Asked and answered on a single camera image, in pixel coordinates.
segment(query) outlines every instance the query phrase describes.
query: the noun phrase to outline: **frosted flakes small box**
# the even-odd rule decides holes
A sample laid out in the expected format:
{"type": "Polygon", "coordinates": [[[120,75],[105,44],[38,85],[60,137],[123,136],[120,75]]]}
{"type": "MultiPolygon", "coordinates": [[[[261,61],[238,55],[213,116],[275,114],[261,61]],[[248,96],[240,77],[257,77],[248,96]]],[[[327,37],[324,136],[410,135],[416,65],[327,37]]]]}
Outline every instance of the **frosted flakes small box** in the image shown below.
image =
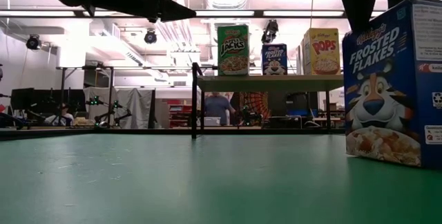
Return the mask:
{"type": "Polygon", "coordinates": [[[304,74],[340,75],[337,28],[310,28],[302,41],[304,74]]]}
{"type": "Polygon", "coordinates": [[[261,56],[263,75],[287,74],[287,45],[264,44],[261,56]]]}
{"type": "Polygon", "coordinates": [[[218,27],[218,75],[249,74],[249,27],[218,27]]]}
{"type": "Polygon", "coordinates": [[[442,169],[442,2],[405,0],[343,40],[347,153],[442,169]]]}

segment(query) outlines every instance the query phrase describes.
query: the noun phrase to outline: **spotlight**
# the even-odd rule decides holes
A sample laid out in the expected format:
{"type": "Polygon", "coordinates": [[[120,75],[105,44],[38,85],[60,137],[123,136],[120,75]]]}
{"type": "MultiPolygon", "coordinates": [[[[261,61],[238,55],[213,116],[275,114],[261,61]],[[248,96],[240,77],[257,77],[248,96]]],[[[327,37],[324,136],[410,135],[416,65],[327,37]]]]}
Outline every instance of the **spotlight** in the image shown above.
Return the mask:
{"type": "Polygon", "coordinates": [[[144,37],[144,41],[147,44],[154,44],[157,42],[157,35],[155,34],[155,30],[147,30],[147,34],[144,37]]]}
{"type": "Polygon", "coordinates": [[[269,20],[267,27],[262,34],[261,42],[262,44],[270,44],[276,38],[276,33],[279,31],[278,22],[275,19],[269,20]]]}
{"type": "Polygon", "coordinates": [[[29,39],[26,42],[26,48],[29,48],[30,50],[40,50],[41,48],[40,36],[39,35],[29,36],[29,39]]]}

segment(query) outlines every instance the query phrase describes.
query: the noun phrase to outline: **cartoon tiger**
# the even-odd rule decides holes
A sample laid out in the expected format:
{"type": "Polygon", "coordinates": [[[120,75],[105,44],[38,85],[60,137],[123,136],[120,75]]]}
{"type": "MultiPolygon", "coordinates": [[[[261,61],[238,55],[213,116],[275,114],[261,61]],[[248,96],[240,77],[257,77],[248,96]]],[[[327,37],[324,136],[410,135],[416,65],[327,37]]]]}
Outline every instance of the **cartoon tiger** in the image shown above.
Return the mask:
{"type": "Polygon", "coordinates": [[[264,70],[265,75],[284,75],[285,69],[278,61],[271,61],[264,70]]]}
{"type": "Polygon", "coordinates": [[[413,116],[413,103],[404,93],[395,90],[385,78],[392,70],[391,61],[387,61],[383,71],[357,75],[361,81],[358,95],[350,100],[346,115],[349,133],[365,128],[379,127],[395,130],[415,140],[416,133],[409,130],[413,116]]]}

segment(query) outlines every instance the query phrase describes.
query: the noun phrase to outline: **gray curtain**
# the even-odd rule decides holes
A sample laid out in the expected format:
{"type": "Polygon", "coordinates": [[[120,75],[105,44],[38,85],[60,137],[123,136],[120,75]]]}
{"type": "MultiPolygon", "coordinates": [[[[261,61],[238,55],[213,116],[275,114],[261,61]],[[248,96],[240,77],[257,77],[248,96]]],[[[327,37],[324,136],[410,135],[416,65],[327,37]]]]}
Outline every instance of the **gray curtain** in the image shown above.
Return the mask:
{"type": "MultiPolygon", "coordinates": [[[[105,102],[109,104],[109,88],[95,88],[95,87],[88,87],[83,89],[84,92],[84,99],[87,101],[90,98],[94,98],[94,96],[99,96],[99,100],[102,102],[105,102]]],[[[115,96],[117,95],[117,91],[113,89],[112,92],[112,102],[115,100],[115,96]]],[[[95,116],[105,114],[108,112],[108,107],[104,105],[98,105],[98,106],[88,106],[86,105],[86,110],[89,113],[89,120],[94,120],[95,116]]]]}
{"type": "MultiPolygon", "coordinates": [[[[89,87],[83,89],[86,100],[99,96],[99,99],[105,103],[109,103],[109,89],[89,87]]],[[[128,88],[113,90],[112,101],[118,100],[122,107],[131,111],[132,116],[120,120],[119,124],[123,129],[147,129],[149,123],[149,115],[151,113],[152,90],[143,88],[128,88]]],[[[89,119],[94,120],[95,116],[108,112],[108,107],[103,105],[86,106],[89,113],[89,119]]],[[[126,109],[116,109],[115,117],[118,118],[126,114],[126,109]]]]}
{"type": "MultiPolygon", "coordinates": [[[[119,104],[129,109],[132,116],[120,121],[123,129],[147,129],[152,102],[152,90],[142,88],[119,89],[117,92],[119,104]]],[[[115,116],[123,116],[126,110],[118,109],[115,116]]]]}

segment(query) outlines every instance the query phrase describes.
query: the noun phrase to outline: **blue shirt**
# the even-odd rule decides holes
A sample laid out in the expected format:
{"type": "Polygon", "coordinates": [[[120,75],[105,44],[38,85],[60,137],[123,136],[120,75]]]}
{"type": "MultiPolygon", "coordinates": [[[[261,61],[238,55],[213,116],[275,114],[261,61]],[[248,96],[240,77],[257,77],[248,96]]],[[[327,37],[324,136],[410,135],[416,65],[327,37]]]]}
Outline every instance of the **blue shirt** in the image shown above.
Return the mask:
{"type": "Polygon", "coordinates": [[[221,117],[220,124],[227,124],[226,110],[230,107],[230,102],[224,96],[209,96],[204,101],[204,110],[207,117],[221,117]]]}

